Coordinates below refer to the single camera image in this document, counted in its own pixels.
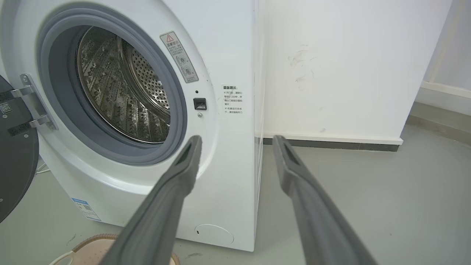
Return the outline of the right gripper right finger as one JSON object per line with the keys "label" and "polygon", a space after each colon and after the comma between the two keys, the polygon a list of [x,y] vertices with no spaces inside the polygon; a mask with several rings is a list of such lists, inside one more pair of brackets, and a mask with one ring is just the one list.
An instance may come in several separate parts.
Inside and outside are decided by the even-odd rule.
{"label": "right gripper right finger", "polygon": [[272,139],[281,189],[292,201],[308,265],[375,265],[377,262],[289,141]]}

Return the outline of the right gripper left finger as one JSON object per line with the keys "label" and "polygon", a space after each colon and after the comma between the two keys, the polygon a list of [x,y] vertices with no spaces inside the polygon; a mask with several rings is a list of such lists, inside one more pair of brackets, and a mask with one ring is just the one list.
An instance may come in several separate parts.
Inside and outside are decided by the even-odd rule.
{"label": "right gripper left finger", "polygon": [[170,264],[185,197],[195,186],[202,138],[189,138],[108,250],[101,265]]}

